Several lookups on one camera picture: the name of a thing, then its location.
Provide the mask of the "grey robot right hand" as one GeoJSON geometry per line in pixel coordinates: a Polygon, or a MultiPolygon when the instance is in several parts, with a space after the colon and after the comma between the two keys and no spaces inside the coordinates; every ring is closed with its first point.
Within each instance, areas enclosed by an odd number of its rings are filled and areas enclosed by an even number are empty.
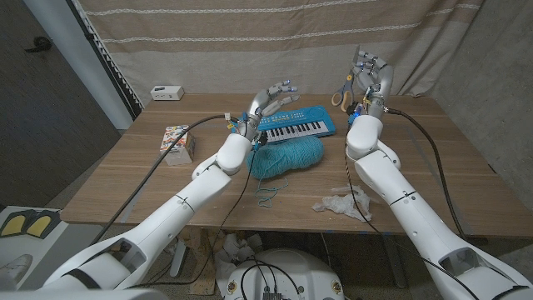
{"type": "Polygon", "coordinates": [[[352,71],[359,88],[364,92],[363,102],[367,114],[381,119],[384,107],[391,94],[394,70],[380,57],[356,49],[352,71]]]}

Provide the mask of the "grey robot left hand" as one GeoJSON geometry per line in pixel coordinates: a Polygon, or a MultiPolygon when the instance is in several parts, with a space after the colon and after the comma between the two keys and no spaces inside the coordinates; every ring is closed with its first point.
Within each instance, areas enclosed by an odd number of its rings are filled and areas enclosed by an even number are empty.
{"type": "Polygon", "coordinates": [[[239,125],[240,134],[252,141],[257,135],[259,123],[263,117],[273,115],[282,106],[293,103],[300,98],[296,94],[284,97],[282,100],[277,99],[277,97],[282,93],[295,93],[297,91],[298,87],[292,86],[291,81],[286,80],[258,92],[246,112],[247,119],[239,125]]]}

